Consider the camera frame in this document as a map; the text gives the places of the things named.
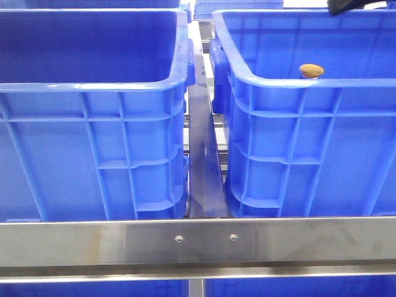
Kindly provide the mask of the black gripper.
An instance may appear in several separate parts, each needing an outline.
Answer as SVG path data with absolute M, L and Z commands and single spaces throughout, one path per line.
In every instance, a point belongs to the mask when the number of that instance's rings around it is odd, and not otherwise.
M 387 4 L 387 1 L 381 0 L 328 0 L 327 7 L 331 15 L 339 15 L 344 12 L 364 9 L 366 6 L 371 7 L 375 4 Z

